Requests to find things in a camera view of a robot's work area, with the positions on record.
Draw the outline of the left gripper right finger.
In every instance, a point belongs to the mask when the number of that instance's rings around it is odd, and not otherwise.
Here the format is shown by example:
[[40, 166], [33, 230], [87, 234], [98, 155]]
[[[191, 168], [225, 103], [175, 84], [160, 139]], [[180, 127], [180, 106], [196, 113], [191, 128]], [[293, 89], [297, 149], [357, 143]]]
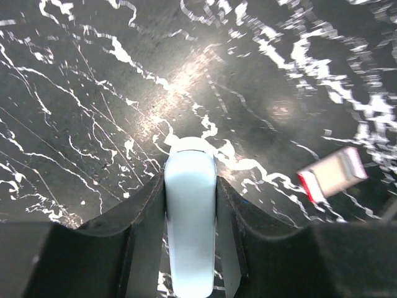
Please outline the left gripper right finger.
[[293, 228], [216, 182], [227, 297], [395, 297], [396, 223], [313, 222]]

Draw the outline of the light blue stapler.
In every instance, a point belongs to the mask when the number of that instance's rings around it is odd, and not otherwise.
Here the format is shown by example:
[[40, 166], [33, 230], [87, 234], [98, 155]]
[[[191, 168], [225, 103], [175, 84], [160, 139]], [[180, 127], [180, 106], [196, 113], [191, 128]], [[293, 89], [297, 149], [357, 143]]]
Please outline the light blue stapler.
[[185, 137], [173, 144], [164, 182], [174, 294], [209, 297], [215, 270], [216, 164], [208, 142]]

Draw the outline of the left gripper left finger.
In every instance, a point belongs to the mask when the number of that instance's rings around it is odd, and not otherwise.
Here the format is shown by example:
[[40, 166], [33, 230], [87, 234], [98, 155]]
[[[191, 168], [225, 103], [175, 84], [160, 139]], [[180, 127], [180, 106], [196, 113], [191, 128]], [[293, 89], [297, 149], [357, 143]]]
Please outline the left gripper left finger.
[[72, 229], [1, 225], [2, 297], [155, 297], [165, 218], [164, 176]]

